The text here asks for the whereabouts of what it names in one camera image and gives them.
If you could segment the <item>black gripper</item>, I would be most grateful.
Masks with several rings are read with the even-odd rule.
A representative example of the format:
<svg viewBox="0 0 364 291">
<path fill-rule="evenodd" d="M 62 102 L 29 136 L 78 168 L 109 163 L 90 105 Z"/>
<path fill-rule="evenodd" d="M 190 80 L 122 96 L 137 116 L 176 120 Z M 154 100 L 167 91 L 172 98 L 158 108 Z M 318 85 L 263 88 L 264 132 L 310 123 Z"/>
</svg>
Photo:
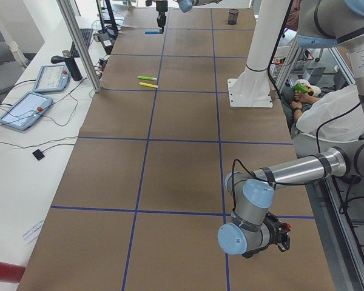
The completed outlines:
<svg viewBox="0 0 364 291">
<path fill-rule="evenodd" d="M 156 11 L 158 12 L 157 24 L 159 33 L 164 33 L 166 12 L 168 11 L 168 2 L 166 0 L 145 0 L 146 7 L 150 7 L 155 3 Z"/>
<path fill-rule="evenodd" d="M 261 243 L 254 249 L 247 250 L 242 254 L 244 258 L 252 258 L 254 255 L 266 250 L 270 245 L 275 244 L 281 252 L 290 249 L 291 238 L 288 230 L 291 226 L 281 222 L 279 218 L 271 212 L 267 212 L 261 225 Z"/>
</svg>

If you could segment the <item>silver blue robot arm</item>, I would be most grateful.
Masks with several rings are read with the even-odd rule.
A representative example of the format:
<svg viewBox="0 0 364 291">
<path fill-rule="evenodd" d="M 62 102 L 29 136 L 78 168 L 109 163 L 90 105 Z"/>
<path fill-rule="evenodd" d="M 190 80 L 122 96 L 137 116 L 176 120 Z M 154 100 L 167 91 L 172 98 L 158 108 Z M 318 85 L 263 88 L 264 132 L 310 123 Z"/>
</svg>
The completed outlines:
<svg viewBox="0 0 364 291">
<path fill-rule="evenodd" d="M 297 43 L 305 49 L 338 45 L 347 49 L 364 114 L 364 1 L 303 1 Z M 364 177 L 364 141 L 254 171 L 231 171 L 225 186 L 234 206 L 230 222 L 218 231 L 221 250 L 247 258 L 271 244 L 288 250 L 291 228 L 269 211 L 275 189 L 349 172 Z"/>
<path fill-rule="evenodd" d="M 218 4 L 221 0 L 180 0 L 177 1 L 180 10 L 183 13 L 189 12 L 194 6 L 208 5 L 212 3 Z M 157 24 L 159 27 L 159 34 L 164 33 L 166 25 L 166 13 L 168 12 L 168 1 L 145 0 L 146 7 L 150 7 L 155 3 L 156 11 L 158 12 Z"/>
</svg>

